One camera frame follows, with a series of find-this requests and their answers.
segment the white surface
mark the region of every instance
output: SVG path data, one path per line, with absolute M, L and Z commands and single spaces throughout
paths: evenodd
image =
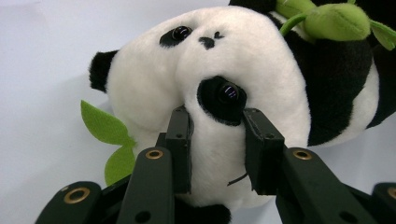
M 33 223 L 67 184 L 104 184 L 116 149 L 86 130 L 81 99 L 110 111 L 91 90 L 98 50 L 119 49 L 155 24 L 225 0 L 0 1 L 0 223 Z M 396 116 L 357 139 L 317 153 L 341 181 L 366 192 L 396 182 Z M 274 202 L 238 211 L 233 223 L 281 223 Z

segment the panda face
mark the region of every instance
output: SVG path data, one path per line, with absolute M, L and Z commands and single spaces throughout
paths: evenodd
M 264 203 L 245 170 L 244 108 L 258 108 L 286 138 L 306 147 L 310 127 L 304 79 L 274 24 L 241 7 L 196 10 L 166 21 L 123 47 L 108 74 L 115 115 L 136 140 L 134 153 L 166 132 L 184 105 L 194 122 L 188 203 L 230 209 Z

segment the black eye patch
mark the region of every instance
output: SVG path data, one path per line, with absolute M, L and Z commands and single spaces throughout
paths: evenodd
M 164 48 L 172 48 L 192 33 L 192 29 L 187 26 L 178 26 L 177 28 L 167 32 L 160 38 L 160 45 Z
M 203 80 L 197 92 L 201 108 L 216 121 L 238 126 L 247 102 L 243 89 L 223 77 Z

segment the panda ear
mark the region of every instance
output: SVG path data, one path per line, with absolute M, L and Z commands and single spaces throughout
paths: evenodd
M 260 13 L 268 13 L 276 8 L 276 0 L 230 0 L 230 6 L 246 7 Z
M 90 66 L 91 88 L 106 92 L 107 76 L 111 62 L 118 51 L 97 52 Z

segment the panda plush toy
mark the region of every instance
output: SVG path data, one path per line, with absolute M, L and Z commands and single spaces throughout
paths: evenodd
M 231 0 L 95 55 L 92 88 L 108 94 L 136 141 L 135 155 L 155 146 L 174 108 L 184 105 L 191 116 L 191 194 L 177 195 L 177 223 L 229 223 L 230 211 L 270 199 L 252 191 L 248 178 L 228 186 L 246 173 L 244 108 L 260 109 L 287 147 L 344 142 L 396 110 L 395 50 L 365 40 L 368 34 L 311 35 L 308 18 L 279 32 L 299 5 L 331 2 Z

